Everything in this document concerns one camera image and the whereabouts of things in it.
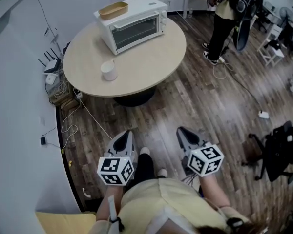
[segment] human hand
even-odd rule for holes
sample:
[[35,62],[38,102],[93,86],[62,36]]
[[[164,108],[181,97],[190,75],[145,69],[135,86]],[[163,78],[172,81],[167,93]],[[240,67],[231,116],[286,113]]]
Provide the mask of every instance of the human hand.
[[211,7],[214,7],[217,4],[217,0],[208,0],[208,3]]

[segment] yellow shirt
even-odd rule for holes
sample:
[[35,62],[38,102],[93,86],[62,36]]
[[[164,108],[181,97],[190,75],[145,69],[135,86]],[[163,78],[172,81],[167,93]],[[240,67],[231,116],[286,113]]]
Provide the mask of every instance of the yellow shirt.
[[230,7],[229,1],[223,0],[216,8],[216,15],[223,19],[236,20],[236,15],[234,10]]
[[[125,227],[122,234],[149,233],[152,223],[165,208],[172,209],[172,215],[180,216],[193,228],[211,226],[228,231],[226,221],[231,217],[248,222],[231,207],[223,207],[221,212],[214,210],[189,185],[160,178],[139,183],[124,194],[118,214]],[[107,234],[109,227],[108,221],[97,221],[89,233]]]

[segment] toaster oven glass window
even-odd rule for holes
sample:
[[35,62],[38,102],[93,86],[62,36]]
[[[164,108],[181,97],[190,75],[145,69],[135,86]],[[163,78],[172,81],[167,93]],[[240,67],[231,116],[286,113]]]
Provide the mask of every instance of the toaster oven glass window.
[[116,48],[123,48],[132,42],[157,33],[158,17],[142,19],[112,30]]

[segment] white cup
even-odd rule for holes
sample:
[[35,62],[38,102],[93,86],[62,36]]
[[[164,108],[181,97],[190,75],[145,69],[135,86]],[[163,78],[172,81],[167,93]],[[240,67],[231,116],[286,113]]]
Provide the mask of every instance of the white cup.
[[114,60],[109,60],[106,61],[105,63],[103,63],[101,65],[101,72],[103,77],[108,80],[108,81],[112,81],[115,80],[117,78],[117,71],[115,68],[115,62]]

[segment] black table base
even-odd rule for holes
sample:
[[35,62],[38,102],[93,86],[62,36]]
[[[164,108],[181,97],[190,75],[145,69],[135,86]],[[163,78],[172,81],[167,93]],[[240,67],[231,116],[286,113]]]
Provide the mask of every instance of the black table base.
[[129,96],[114,97],[114,100],[124,107],[137,107],[148,102],[155,94],[156,86]]

